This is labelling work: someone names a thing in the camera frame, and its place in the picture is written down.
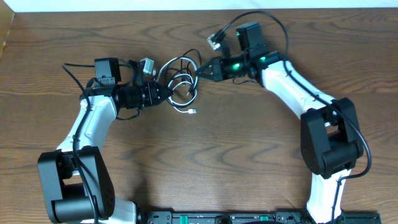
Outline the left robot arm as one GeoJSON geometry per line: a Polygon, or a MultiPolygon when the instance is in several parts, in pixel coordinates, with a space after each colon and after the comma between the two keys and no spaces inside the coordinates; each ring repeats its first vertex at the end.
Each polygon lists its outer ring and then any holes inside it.
{"type": "Polygon", "coordinates": [[[95,76],[78,84],[80,112],[56,150],[41,153],[38,170],[52,223],[137,223],[136,204],[120,199],[101,155],[122,108],[140,111],[172,95],[151,79],[154,62],[97,58],[95,76]]]}

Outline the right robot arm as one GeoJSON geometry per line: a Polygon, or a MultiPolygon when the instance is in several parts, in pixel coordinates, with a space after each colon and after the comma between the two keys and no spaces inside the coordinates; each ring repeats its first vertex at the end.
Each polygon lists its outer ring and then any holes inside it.
{"type": "Polygon", "coordinates": [[[237,26],[236,36],[239,55],[231,55],[224,30],[210,35],[209,45],[221,55],[198,68],[197,75],[214,82],[248,76],[293,111],[300,120],[301,154],[312,172],[306,210],[314,223],[337,221],[345,180],[364,151],[354,104],[320,91],[280,52],[271,52],[258,22],[237,26]]]}

